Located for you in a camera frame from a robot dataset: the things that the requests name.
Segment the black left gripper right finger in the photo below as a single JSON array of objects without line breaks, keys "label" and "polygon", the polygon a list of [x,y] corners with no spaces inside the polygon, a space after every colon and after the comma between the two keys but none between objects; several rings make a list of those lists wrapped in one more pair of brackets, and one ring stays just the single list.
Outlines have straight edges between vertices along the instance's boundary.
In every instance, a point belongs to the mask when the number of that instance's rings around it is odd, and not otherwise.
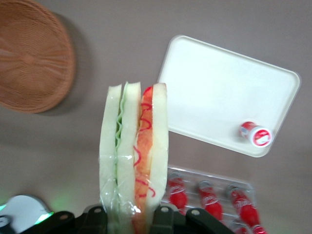
[{"label": "black left gripper right finger", "polygon": [[232,234],[233,231],[222,224],[206,210],[193,208],[182,215],[168,205],[159,206],[152,222],[154,234]]}]

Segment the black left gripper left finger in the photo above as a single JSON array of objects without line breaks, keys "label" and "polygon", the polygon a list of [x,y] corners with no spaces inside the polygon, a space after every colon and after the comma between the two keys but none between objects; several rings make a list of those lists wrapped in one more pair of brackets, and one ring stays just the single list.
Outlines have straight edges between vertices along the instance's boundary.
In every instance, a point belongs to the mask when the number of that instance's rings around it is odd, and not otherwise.
[{"label": "black left gripper left finger", "polygon": [[53,234],[106,234],[108,216],[101,205],[85,208],[79,217],[69,211],[52,215],[55,220]]}]

